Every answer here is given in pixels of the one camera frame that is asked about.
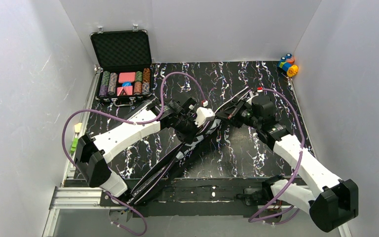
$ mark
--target stack of poker chips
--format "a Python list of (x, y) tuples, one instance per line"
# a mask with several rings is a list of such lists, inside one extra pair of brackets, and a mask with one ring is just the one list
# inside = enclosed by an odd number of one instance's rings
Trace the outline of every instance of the stack of poker chips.
[(149, 95), (150, 91), (150, 70), (145, 68), (143, 70), (143, 84), (142, 84), (142, 94)]
[(101, 80), (101, 87), (99, 89), (99, 96), (107, 96), (109, 82), (110, 82), (110, 72), (104, 71), (102, 73), (102, 80)]
[(143, 83), (143, 73), (136, 72), (136, 76), (134, 79), (134, 93), (135, 95), (142, 94), (142, 83)]
[(108, 83), (108, 95), (115, 95), (115, 86), (117, 85), (117, 73), (110, 74), (110, 82)]

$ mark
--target black case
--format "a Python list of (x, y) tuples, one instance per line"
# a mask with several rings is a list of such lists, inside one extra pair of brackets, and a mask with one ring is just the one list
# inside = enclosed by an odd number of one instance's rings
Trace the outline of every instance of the black case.
[[(145, 100), (148, 96), (150, 96), (150, 94), (99, 96), (103, 71), (119, 74), (137, 71), (143, 72), (143, 69), (149, 68), (151, 71), (150, 92), (152, 92), (152, 56), (147, 31), (94, 32), (91, 33), (90, 37), (98, 63), (101, 67), (101, 73), (98, 79), (97, 91), (95, 94), (96, 100), (104, 102), (133, 102)], [(120, 83), (117, 80), (116, 88), (119, 86)]]

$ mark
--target colorful toy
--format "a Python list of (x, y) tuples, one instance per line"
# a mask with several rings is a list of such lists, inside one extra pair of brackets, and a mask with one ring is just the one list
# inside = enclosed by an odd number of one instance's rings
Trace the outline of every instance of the colorful toy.
[(294, 64), (294, 56), (287, 53), (285, 57), (281, 57), (278, 67), (287, 72), (287, 76), (293, 77), (299, 72), (299, 68)]

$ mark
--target gray wall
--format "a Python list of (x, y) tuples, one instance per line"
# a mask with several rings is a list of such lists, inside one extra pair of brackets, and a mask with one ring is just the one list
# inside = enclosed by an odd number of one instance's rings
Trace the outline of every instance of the gray wall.
[(92, 74), (58, 0), (0, 1), (0, 236), (42, 234), (66, 166), (62, 126)]
[(379, 236), (379, 1), (323, 0), (294, 56), (317, 158), (360, 190), (353, 236)]
[[(144, 228), (140, 218), (132, 218), (124, 225), (136, 232)], [(288, 223), (276, 227), (248, 223), (247, 218), (241, 216), (159, 216), (148, 218), (148, 225), (144, 235), (148, 237), (340, 237), (338, 230), (322, 232), (304, 212), (299, 212)], [(134, 235), (111, 225), (108, 210), (60, 211), (54, 237), (95, 236)]]
[(60, 0), (89, 55), (89, 34), (149, 32), (156, 62), (277, 60), (300, 41), (320, 0)]

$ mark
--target black marble table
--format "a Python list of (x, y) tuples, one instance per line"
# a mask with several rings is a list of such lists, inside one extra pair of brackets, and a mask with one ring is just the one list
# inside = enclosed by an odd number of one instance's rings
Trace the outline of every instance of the black marble table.
[[(161, 63), (153, 64), (153, 92), (159, 97), (161, 80), (170, 72), (185, 72), (195, 77), (203, 88), (203, 92), (213, 110), (231, 98), (245, 86), (270, 88), (281, 92), (296, 108), (300, 115), (294, 97), (291, 82), (277, 68), (276, 61), (253, 62), (214, 62), (214, 63)], [(178, 98), (186, 93), (201, 100), (198, 88), (185, 76), (174, 75), (168, 79), (164, 96)], [(285, 122), (297, 137), (299, 128), (287, 103), (279, 96), (268, 93), (277, 106), (277, 119)], [(118, 108), (113, 104), (101, 104), (94, 101), (92, 108), (116, 115), (125, 116), (134, 107)], [(87, 133), (95, 136), (111, 129), (116, 121), (106, 117), (90, 114)], [(185, 178), (231, 178), (231, 177), (267, 177), (277, 174), (291, 175), (291, 167), (275, 155), (257, 137), (255, 131), (246, 126), (234, 128), (222, 125), (208, 139), (203, 141), (198, 149), (197, 158), (185, 169)], [(128, 147), (116, 156), (109, 166), (123, 178), (141, 178), (161, 157), (179, 144), (172, 129), (164, 129), (157, 134), (146, 137)], [(307, 137), (306, 147), (311, 150)]]

